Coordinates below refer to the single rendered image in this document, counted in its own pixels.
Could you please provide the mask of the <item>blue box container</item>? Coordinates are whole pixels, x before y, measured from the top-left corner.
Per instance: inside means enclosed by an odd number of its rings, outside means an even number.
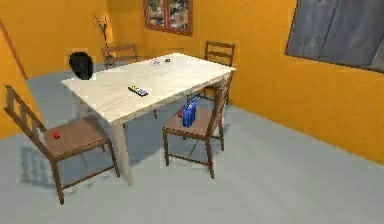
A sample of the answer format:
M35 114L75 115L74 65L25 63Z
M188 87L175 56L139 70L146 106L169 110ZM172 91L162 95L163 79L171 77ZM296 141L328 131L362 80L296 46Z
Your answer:
M183 122L182 125L184 127L190 127L195 121L196 117L196 106L197 102L195 100L191 100L186 107L183 109Z

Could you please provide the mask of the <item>brown wooden chair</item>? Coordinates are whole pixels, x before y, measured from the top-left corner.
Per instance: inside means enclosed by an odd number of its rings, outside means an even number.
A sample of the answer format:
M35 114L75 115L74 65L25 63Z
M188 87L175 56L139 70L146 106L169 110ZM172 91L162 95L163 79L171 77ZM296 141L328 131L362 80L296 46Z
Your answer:
M4 111L49 161L61 205L64 204L64 189L71 188L112 169L115 170L117 177L120 177L111 138L103 130L95 116L89 115L47 129L12 86L6 85L5 89L6 104ZM53 137L55 131L60 133L59 139ZM72 183L66 185L61 183L58 166L61 161L75 156L82 156L95 148L101 148L102 151L105 151L105 146L109 148L112 160L110 166L89 173Z
M101 53L106 69L115 67L119 63L138 61L135 44L105 47L101 49Z
M177 158L193 163L207 166L211 178L214 178L214 167L212 157L211 139L218 139L220 141L221 150L224 150L224 132L223 132L223 109L226 105L227 97L229 95L229 88L235 72L232 71L225 81L217 90L214 98L214 108L198 107L196 110L196 119L190 127L182 125L182 119L175 114L166 124L162 127L163 144L164 144L164 157L166 165L169 165L169 158ZM205 143L207 160L199 161L191 159L190 157L171 154L168 151L168 135L182 136L191 138Z
M204 60L231 67L234 61L235 47L236 45L233 43L207 41L205 43ZM216 93L219 87L219 83L214 83L192 95L188 95L187 100L191 100L194 97L200 97L213 101L214 98L207 96L207 91L210 90L213 93Z

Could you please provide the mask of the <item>black remote control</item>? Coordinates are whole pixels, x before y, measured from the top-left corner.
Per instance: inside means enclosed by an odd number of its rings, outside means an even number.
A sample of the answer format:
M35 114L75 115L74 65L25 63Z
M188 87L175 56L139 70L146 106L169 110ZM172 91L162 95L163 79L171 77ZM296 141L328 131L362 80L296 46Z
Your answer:
M136 87L136 86L129 86L128 89L135 93L136 95L140 96L140 97L144 97L144 96L147 96L148 95L148 92L139 88L139 87Z

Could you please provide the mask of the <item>white rectangular dining table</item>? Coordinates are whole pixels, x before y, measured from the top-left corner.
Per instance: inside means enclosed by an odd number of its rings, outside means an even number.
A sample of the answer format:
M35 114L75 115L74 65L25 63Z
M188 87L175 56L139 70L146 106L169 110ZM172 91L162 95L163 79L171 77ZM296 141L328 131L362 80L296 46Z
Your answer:
M153 59L161 61L154 66ZM229 76L234 69L181 53L96 72L89 80L70 78L62 84L72 93L81 117L95 112L107 123L107 130L118 150L121 175L134 184L123 124L192 94ZM128 87L148 92L140 97Z

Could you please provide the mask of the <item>wood framed window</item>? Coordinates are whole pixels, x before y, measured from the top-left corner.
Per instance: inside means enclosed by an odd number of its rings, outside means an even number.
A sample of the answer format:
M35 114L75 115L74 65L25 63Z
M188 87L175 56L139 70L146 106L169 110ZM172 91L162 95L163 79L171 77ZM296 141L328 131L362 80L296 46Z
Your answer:
M143 7L148 29L193 35L193 0L143 0Z

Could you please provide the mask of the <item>thin twig house plant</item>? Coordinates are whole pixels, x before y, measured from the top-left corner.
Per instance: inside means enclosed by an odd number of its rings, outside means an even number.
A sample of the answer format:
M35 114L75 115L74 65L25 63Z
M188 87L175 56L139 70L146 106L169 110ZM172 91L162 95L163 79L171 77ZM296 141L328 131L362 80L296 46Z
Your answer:
M107 19L107 16L104 16L103 19L100 19L96 14L93 14L93 24L101 32L101 35L103 36L103 39L104 39L105 47L108 47L107 29L108 29L109 21Z

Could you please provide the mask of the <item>black round bin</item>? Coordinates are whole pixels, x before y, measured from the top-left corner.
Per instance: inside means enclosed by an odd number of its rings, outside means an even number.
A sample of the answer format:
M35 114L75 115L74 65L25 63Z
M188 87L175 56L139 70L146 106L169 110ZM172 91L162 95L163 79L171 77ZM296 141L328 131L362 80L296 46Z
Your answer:
M86 52L73 52L69 57L69 66L81 80L89 80L93 75L93 60Z

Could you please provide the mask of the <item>grey curtained window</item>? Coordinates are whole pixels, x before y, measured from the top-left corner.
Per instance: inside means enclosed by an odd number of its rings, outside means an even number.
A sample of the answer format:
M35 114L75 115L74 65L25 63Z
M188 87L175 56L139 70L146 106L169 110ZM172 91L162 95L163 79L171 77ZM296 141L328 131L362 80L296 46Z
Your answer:
M384 74L384 0L297 0L285 53Z

